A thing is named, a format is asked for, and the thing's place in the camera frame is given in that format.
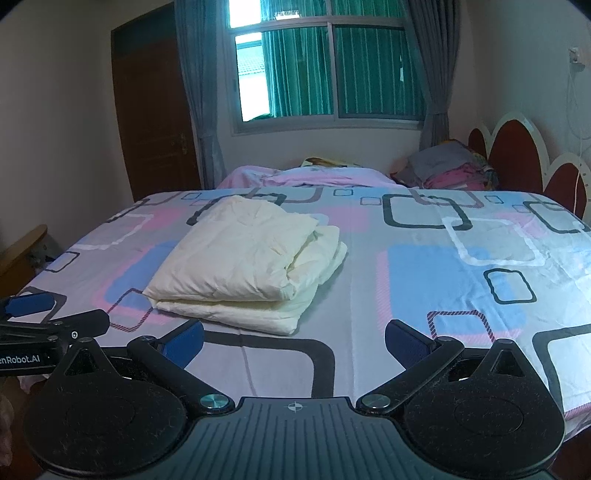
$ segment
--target window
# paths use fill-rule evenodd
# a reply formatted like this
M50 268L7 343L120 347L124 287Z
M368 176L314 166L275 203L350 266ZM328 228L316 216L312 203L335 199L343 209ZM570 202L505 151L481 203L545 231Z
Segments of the window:
M237 131L424 119L398 0L227 2Z

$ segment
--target metal screw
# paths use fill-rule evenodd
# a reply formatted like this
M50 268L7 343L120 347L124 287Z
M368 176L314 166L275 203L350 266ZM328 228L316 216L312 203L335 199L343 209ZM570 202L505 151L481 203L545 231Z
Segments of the metal screw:
M219 393L210 393L201 397L199 403L208 410L221 410L228 406L230 399Z
M370 410L382 410L390 405L390 399L386 395L372 394L364 396L361 403Z

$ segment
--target window frame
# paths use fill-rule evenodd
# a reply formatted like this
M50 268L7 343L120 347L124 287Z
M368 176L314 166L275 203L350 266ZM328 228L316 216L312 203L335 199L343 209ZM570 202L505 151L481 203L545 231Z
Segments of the window frame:
M338 27L371 27L404 30L407 34L408 20L404 17L370 17L356 15L332 15L332 1L326 3L326 15L316 17L286 18L284 20L264 21L243 27L230 27L230 2L223 0L223 56L224 73L230 122L234 135L259 134L266 132L283 132L292 130L308 130L323 128L396 128L419 130L423 128L424 118L367 113L341 113L339 104L339 78L337 75L337 58L335 48L335 29ZM259 33L288 28L326 27L330 56L330 79L332 84L332 115L297 115L278 118L264 118L256 121L242 120L242 104L239 90L238 56L236 54L236 37L250 33ZM421 61L413 55L413 63Z

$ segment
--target bed sheet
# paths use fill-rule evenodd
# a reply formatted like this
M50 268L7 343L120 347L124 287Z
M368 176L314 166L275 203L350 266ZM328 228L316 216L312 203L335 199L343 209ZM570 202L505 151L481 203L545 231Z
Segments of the bed sheet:
M73 245L27 292L49 320L103 309L103 346L184 322L142 296L164 258L219 199L240 194L336 225L349 254L289 338L204 322L187 369L235 400L363 393L402 371L384 345L392 318L466 346L517 341L567 419L591 423L591 230L545 197L515 192L267 187L155 194Z

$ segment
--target red headboard panel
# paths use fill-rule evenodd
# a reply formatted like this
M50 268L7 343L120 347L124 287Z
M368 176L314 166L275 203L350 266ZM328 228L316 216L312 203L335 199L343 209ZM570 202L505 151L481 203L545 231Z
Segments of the red headboard panel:
M484 158L487 158L484 135L482 135L482 132L477 128L470 132L470 136L468 137L468 146L476 153L479 153Z
M499 190L543 192L538 149L520 121L510 120L501 127L488 160L499 176Z
M574 183L577 181L579 171L572 163L565 163L554 172L548 182L544 195L555 202L568 208L571 212L574 208ZM587 193L583 178L579 177L579 186L577 187L577 211L574 213L577 217L583 218L585 206L587 205Z

